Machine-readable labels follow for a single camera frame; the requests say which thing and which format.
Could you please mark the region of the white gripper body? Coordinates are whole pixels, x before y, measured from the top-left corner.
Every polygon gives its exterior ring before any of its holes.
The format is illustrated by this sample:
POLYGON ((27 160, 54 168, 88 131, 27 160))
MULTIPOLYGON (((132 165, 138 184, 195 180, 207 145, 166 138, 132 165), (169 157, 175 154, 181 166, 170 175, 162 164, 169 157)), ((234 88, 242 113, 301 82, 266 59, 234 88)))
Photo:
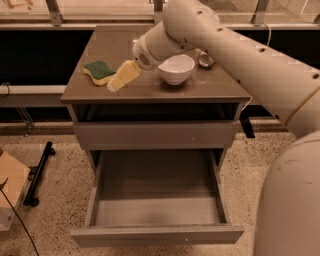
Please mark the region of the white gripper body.
POLYGON ((168 58, 181 54, 182 45, 167 34, 160 22, 134 43, 132 53, 140 68, 153 70, 168 58))

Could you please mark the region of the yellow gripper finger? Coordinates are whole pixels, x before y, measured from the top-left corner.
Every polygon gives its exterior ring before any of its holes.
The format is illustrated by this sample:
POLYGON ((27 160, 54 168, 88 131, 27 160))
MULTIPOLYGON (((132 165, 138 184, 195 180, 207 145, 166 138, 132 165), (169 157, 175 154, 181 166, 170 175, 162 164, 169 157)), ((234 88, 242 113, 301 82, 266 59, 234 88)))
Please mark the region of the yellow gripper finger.
POLYGON ((107 88, 116 92, 141 74, 141 69, 135 61, 126 60, 118 68, 116 74, 108 82, 107 88))

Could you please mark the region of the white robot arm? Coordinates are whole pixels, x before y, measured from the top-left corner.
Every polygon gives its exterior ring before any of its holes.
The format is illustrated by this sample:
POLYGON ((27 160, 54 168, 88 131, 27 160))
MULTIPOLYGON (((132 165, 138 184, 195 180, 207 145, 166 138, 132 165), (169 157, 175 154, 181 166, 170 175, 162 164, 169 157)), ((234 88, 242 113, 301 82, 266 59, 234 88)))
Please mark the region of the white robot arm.
POLYGON ((191 48, 206 51, 297 138, 263 183, 253 256, 320 256, 320 70, 223 27, 199 0, 169 0, 108 88, 191 48))

